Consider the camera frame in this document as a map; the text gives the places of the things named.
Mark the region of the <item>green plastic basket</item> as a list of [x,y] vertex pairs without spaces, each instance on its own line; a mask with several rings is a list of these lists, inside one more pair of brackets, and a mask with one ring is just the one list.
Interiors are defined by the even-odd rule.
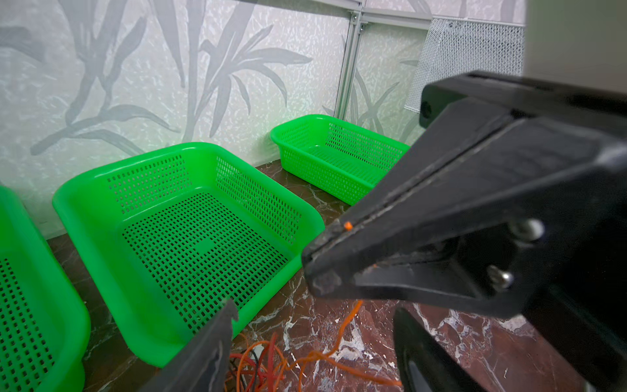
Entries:
[[350,206],[371,192],[409,146],[322,114],[273,128],[282,168]]
[[80,391],[86,305],[18,196],[1,189],[1,389]]
[[225,302],[240,333],[324,229],[305,200],[202,142],[86,171],[52,203],[127,346],[158,368]]

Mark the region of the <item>middle green plastic basket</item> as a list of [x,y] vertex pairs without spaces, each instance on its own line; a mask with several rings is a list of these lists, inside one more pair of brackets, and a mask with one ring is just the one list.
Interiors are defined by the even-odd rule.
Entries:
[[86,171],[52,203],[127,346],[158,368],[225,302],[240,333],[324,229],[305,200],[202,142]]

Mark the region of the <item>right green plastic basket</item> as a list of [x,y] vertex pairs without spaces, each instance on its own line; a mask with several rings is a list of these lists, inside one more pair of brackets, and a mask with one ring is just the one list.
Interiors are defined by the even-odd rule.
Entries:
[[282,168],[350,206],[371,192],[409,146],[322,114],[273,128]]

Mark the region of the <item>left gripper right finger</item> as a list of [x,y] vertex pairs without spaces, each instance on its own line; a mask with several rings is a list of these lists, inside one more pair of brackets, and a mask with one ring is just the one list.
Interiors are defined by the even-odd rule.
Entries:
[[405,391],[482,391],[408,310],[394,312],[394,351]]

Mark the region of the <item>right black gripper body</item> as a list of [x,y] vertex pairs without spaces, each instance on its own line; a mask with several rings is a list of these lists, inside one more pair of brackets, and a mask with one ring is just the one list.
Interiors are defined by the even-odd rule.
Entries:
[[303,251],[318,298],[522,315],[626,388],[626,97],[474,71],[428,84],[422,137]]

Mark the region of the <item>left green plastic basket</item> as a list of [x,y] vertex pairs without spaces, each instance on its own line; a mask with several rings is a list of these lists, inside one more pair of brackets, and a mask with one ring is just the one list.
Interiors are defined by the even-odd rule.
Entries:
[[1,189],[1,389],[80,391],[86,305],[18,196]]

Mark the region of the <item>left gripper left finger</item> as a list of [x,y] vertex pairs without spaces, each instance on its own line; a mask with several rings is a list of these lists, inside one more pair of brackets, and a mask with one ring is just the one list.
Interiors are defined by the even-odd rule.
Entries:
[[228,369],[233,321],[238,309],[225,302],[208,323],[142,391],[222,391]]

